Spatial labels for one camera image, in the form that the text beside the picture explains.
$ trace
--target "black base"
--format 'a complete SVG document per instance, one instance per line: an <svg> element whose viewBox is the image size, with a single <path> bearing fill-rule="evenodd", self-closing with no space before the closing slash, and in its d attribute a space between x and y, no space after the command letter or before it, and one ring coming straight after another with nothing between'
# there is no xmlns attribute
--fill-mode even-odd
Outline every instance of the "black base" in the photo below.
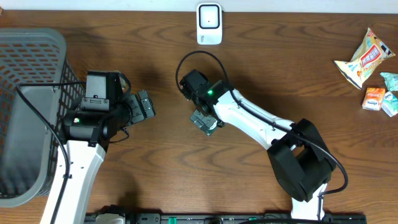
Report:
<svg viewBox="0 0 398 224"><path fill-rule="evenodd" d="M161 215L158 213L125 213L121 207L104 207L100 212L87 215L85 223L95 223L95 218L104 213L119 214L126 217L126 224L240 224L249 220L287 219L291 220L290 213L265 213L264 215ZM325 214L322 222L333 224L367 224L365 215L332 215Z"/></svg>

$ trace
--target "snack bag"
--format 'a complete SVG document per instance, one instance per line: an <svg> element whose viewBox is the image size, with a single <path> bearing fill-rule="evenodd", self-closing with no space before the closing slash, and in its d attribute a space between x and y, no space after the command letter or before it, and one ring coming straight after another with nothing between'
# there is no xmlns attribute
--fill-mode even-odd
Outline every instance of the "snack bag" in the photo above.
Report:
<svg viewBox="0 0 398 224"><path fill-rule="evenodd" d="M383 60L393 56L395 54L368 28L368 33L351 61L335 61L335 65L350 83L362 90L362 84L371 76L376 67Z"/></svg>
<svg viewBox="0 0 398 224"><path fill-rule="evenodd" d="M389 91L398 91L398 74L382 72L380 75L384 77L384 83Z"/></svg>
<svg viewBox="0 0 398 224"><path fill-rule="evenodd" d="M383 102L384 94L386 90L383 88L368 88L366 90L365 99L362 103L362 108L366 110L377 110L381 109L381 103Z"/></svg>
<svg viewBox="0 0 398 224"><path fill-rule="evenodd" d="M392 117L398 113L398 99L390 91L384 95L381 108Z"/></svg>

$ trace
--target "robotic arm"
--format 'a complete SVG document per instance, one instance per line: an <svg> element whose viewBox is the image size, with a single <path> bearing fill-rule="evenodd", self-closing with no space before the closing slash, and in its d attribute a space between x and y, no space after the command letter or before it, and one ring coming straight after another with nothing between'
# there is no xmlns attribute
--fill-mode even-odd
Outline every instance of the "robotic arm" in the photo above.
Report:
<svg viewBox="0 0 398 224"><path fill-rule="evenodd" d="M278 118L245 99L238 90L230 91L232 87L228 83L218 81L212 84L197 70L185 75L180 84L184 96L197 106L197 110L190 118L191 121L207 135L229 123L267 150L278 183L292 197L292 218L309 220L318 220L318 216L323 218L323 210L318 214L318 208L322 203L318 204L317 196L326 189L336 164L324 153L314 150L311 145L298 141L274 127L278 125L310 138L328 152L318 130L311 122L303 119L295 124ZM234 97L245 109L238 105ZM294 156L292 151L301 146L305 149L298 156Z"/></svg>
<svg viewBox="0 0 398 224"><path fill-rule="evenodd" d="M124 93L122 83L129 86ZM41 224L83 223L91 188L109 140L119 130L129 136L128 126L155 116L146 91L130 95L130 89L122 73L88 72L86 96L75 103L62 120L60 139L69 164L65 164L58 147L58 164ZM66 184L63 183L65 169L70 174Z"/></svg>

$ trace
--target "white wall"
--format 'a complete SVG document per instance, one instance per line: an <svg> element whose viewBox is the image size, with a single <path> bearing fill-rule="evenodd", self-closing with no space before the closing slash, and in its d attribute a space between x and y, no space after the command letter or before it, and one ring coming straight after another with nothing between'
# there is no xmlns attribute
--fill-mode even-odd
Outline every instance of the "white wall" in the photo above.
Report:
<svg viewBox="0 0 398 224"><path fill-rule="evenodd" d="M195 11L198 0L0 0L4 9ZM398 13L398 0L217 0L226 12Z"/></svg>

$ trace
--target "white robotic arm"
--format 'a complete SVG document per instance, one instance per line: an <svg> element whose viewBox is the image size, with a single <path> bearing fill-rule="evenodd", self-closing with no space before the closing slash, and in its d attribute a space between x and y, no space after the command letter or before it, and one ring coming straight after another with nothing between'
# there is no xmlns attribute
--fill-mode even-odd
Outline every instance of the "white robotic arm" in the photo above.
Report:
<svg viewBox="0 0 398 224"><path fill-rule="evenodd" d="M278 126L282 126L289 130L291 129L290 125L293 124L292 121L279 118L273 114L266 112L257 105L245 99L238 90L233 90L233 93L242 104L244 104L251 111L257 113L259 116L272 123L275 123ZM280 139L286 134L285 132L279 129L275 129L271 125L249 114L242 107L239 107L229 91L227 91L224 95L218 98L218 103L214 105L214 110L220 120L239 128L248 136L256 140L266 150L268 150L272 146L273 140ZM313 197L309 202L299 202L298 200L292 198L292 218L317 220L318 195L320 192L326 189L326 185L327 184L322 184L313 193ZM324 215L325 212L322 209L320 218L323 218Z"/></svg>
<svg viewBox="0 0 398 224"><path fill-rule="evenodd" d="M272 123L278 124L279 126L289 130L291 129L290 125L293 124L292 121L278 118L277 116L266 112L245 99L238 90L233 90L233 92L235 97L246 107L250 108L251 111ZM239 128L248 136L256 140L265 149L269 149L271 147L272 140L280 139L286 134L279 129L274 129L269 124L249 114L242 107L239 107L229 91L218 98L218 103L214 105L214 111L220 120Z"/></svg>
<svg viewBox="0 0 398 224"><path fill-rule="evenodd" d="M270 114L245 99L238 90L231 90L228 83L219 81L212 84L196 70L185 75L180 84L183 86L181 92L198 108L191 120L207 135L229 123L267 150L278 183L292 196L292 218L323 218L324 211L319 211L322 201L319 203L318 196L326 189L335 164L323 153L313 150L311 145L286 134L289 131L311 137L327 149L311 122L303 119L295 124ZM294 156L291 151L302 145L305 149Z"/></svg>
<svg viewBox="0 0 398 224"><path fill-rule="evenodd" d="M86 141L68 141L64 147L68 152L70 175L72 177L68 180L65 187L54 223L83 223L88 200L90 199L91 188L98 169L104 161L105 150L99 144L95 147L89 147ZM57 170L55 171L54 182L45 206L42 221L40 222L41 224L51 222L64 174L65 160L60 148L58 148Z"/></svg>

